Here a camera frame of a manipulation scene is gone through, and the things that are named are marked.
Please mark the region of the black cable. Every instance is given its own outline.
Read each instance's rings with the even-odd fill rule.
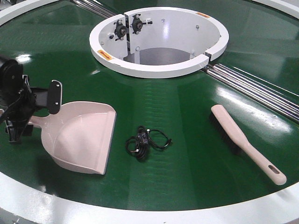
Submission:
[[[151,132],[158,132],[161,135],[163,135],[166,138],[166,143],[163,146],[159,146],[151,137],[150,133]],[[139,160],[143,160],[146,158],[147,152],[149,150],[150,145],[152,145],[155,148],[159,148],[161,150],[164,150],[166,147],[169,146],[171,143],[172,139],[170,139],[165,133],[163,133],[160,130],[153,129],[149,130],[146,129],[144,126],[139,126],[137,128],[137,135],[136,136],[131,136],[127,141],[126,141],[126,150],[129,154],[135,156]],[[129,150],[128,146],[131,143],[135,143],[135,148],[134,150]]]

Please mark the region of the black bracket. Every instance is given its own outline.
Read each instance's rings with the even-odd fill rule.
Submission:
[[[10,143],[21,143],[21,136],[30,136],[28,122],[34,112],[47,108],[58,113],[61,106],[62,85],[53,80],[48,89],[30,87],[23,75],[23,66],[14,59],[0,55],[0,105],[5,109],[0,123],[5,121]]]
[[[117,39],[115,39],[115,41],[123,40],[123,37],[127,34],[127,28],[122,24],[122,20],[118,20],[114,24],[116,24],[114,33],[118,37]]]
[[[153,21],[149,21],[149,22],[142,22],[140,20],[140,16],[141,14],[136,14],[133,16],[133,21],[132,21],[132,29],[133,29],[133,34],[139,34],[139,32],[141,31],[143,25],[146,24],[153,24]]]

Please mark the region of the warning sticker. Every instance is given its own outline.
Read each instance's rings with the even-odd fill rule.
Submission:
[[[101,54],[107,61],[112,59],[112,56],[103,50],[98,50],[98,53]]]
[[[206,14],[204,14],[204,13],[197,12],[196,14],[197,14],[197,15],[201,15],[201,16],[206,17],[206,18],[210,18],[209,15],[206,15]]]

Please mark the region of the green surface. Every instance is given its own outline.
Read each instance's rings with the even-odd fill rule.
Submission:
[[[230,33],[228,48],[218,62],[278,85],[298,102],[290,93],[299,94],[298,20],[242,0],[105,3],[119,12],[174,6],[213,16]],[[10,145],[3,124],[2,173],[62,198],[131,210],[222,206],[298,182],[298,124],[201,71],[159,80],[111,71],[93,58],[89,48],[89,33],[102,20],[70,2],[53,3],[1,26],[0,53],[30,55],[24,63],[30,84],[47,87],[52,79],[59,80],[63,103],[85,100],[114,107],[117,119],[107,173],[87,175],[60,168],[44,150],[38,129],[32,137],[23,137],[21,145]],[[214,104],[223,104],[252,145],[286,174],[284,186],[273,184],[247,155],[231,154],[208,119]],[[163,152],[151,148],[148,159],[138,162],[124,144],[139,125],[163,130],[173,139],[172,145]]]

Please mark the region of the pink dustpan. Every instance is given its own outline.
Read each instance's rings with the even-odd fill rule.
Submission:
[[[105,174],[116,112],[110,105],[76,101],[59,113],[32,116],[42,129],[42,144],[61,167],[80,173]]]

